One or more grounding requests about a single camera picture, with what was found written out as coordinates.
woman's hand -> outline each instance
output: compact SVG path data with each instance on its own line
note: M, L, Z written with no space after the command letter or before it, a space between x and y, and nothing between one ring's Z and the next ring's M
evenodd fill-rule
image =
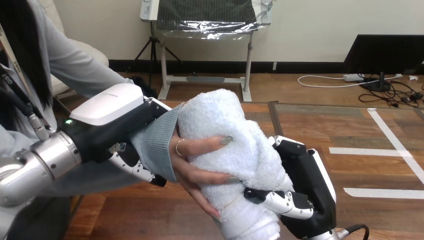
M231 184L239 182L240 179L230 174L196 168L187 162L186 156L210 153L225 147L225 145L232 141L233 138L230 136L183 140L177 135L177 132L174 132L169 143L169 155L171 157L172 168L175 172L176 179L197 204L217 221L220 221L219 212L212 207L203 196L198 184Z

black baseboard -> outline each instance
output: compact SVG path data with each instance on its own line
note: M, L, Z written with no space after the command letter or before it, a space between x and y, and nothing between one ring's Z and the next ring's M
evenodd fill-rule
M109 60L109 67L116 72L125 72L132 65L131 73L148 73L149 60ZM273 70L272 61L254 61L250 72L253 74L343 74L343 62L277 62ZM219 73L219 74L244 74L246 72L245 61L166 61L168 74L186 73ZM153 66L154 73L161 73L160 61ZM417 69L416 75L424 75L424 64Z

long black hair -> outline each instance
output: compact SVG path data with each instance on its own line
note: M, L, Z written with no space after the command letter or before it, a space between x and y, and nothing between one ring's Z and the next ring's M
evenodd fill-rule
M0 24L20 68L28 76L43 108L50 106L52 93L43 65L38 36L39 28L28 1L0 0ZM1 83L0 88L5 88L6 84L2 80ZM17 109L5 101L0 101L0 124L10 131L17 131L19 126Z

folded towel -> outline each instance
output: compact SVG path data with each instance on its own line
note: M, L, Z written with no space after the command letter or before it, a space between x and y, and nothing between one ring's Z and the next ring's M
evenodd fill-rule
M221 216L219 227L227 240L275 240L278 217L243 196L246 187L267 191L293 189L279 154L254 121L245 119L238 97L220 89L202 93L181 108L178 127L182 138L231 136L233 142L203 155L191 156L195 167L239 177L242 183L202 185L201 191Z

fingernail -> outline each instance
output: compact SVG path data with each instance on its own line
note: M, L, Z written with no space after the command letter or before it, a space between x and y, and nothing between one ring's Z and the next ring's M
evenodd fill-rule
M213 218L213 220L217 221L218 223L220 223L220 224L223 223L219 217L214 216L214 215L212 215L211 217Z
M227 178L225 180L226 184L235 184L235 183L240 183L240 178L236 177L236 176L232 176L230 178Z
M227 145L227 144L231 143L232 141L233 141L232 136L226 136L223 139L221 139L220 143L221 143L221 145Z

